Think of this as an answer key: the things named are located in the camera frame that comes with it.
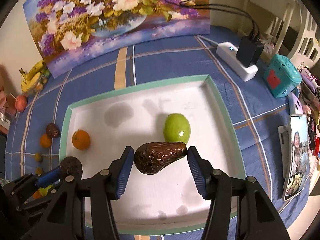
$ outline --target teal box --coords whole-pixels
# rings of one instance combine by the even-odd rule
[[[291,61],[283,55],[274,55],[263,75],[275,98],[286,97],[302,82],[301,75]]]

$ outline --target table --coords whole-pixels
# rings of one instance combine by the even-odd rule
[[[277,128],[287,124],[287,99],[274,98],[269,92],[262,79],[267,67],[263,62],[257,64],[256,77],[243,82],[219,60],[215,54],[216,43],[225,41],[238,45],[240,38],[229,29],[212,26],[211,33],[204,37],[184,36],[135,44],[50,79],[41,93],[29,98],[25,111],[11,124],[5,154],[6,178],[13,180],[34,173],[39,166],[33,158],[36,152],[44,157],[41,163],[44,171],[58,165],[60,139],[54,139],[52,147],[46,150],[39,145],[39,138],[50,122],[62,127],[69,104],[145,82],[209,74],[231,116],[247,176],[257,178],[288,228],[308,200],[309,179],[300,195],[287,203],[281,200],[284,179]],[[228,239],[234,239],[235,230],[236,219],[231,219]],[[197,230],[164,236],[164,239],[199,239],[201,234],[202,230]],[[133,239],[133,236],[121,235],[121,238]]]

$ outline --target flower painting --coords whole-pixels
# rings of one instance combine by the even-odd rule
[[[23,8],[32,38],[57,77],[121,47],[209,33],[209,12],[181,7],[181,1],[185,0],[27,0]]]

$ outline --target phone screen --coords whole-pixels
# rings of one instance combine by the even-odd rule
[[[308,123],[306,116],[291,116],[291,166],[284,200],[299,193],[306,179],[308,165]]]

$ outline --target black power adapter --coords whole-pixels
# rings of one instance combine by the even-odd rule
[[[236,58],[244,67],[250,67],[257,63],[262,51],[263,44],[261,41],[255,41],[248,36],[243,36],[240,41]]]

